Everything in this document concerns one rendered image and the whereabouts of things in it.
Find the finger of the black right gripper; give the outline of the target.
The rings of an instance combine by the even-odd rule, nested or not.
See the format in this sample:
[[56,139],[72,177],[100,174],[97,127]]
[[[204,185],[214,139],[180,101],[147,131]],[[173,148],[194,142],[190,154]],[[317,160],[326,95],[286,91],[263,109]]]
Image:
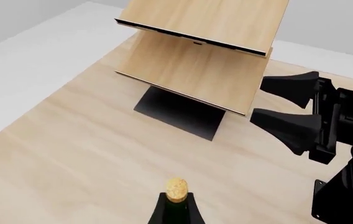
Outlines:
[[297,156],[310,151],[321,130],[321,115],[288,114],[256,108],[250,122],[284,143]]
[[319,72],[291,76],[265,76],[260,89],[266,93],[280,96],[305,109],[316,93],[318,79]]

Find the pale wooden cabinet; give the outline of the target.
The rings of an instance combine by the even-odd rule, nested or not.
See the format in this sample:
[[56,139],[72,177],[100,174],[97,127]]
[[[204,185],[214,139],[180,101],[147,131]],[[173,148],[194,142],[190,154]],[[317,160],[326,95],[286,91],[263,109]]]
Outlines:
[[136,28],[116,68],[128,78],[246,115],[289,0],[131,0],[116,22]]

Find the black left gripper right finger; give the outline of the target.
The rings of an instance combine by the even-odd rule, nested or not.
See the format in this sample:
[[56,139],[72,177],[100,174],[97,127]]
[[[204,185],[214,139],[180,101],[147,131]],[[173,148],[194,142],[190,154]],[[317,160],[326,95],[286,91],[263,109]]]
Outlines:
[[189,192],[187,196],[187,209],[189,212],[190,224],[205,224],[205,221],[199,212],[194,194],[192,192]]

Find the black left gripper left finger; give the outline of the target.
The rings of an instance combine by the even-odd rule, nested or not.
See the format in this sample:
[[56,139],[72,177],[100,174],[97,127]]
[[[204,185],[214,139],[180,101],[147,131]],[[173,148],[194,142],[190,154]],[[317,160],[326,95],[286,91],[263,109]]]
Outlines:
[[160,193],[154,211],[152,212],[152,215],[147,224],[163,224],[163,214],[166,201],[166,193]]

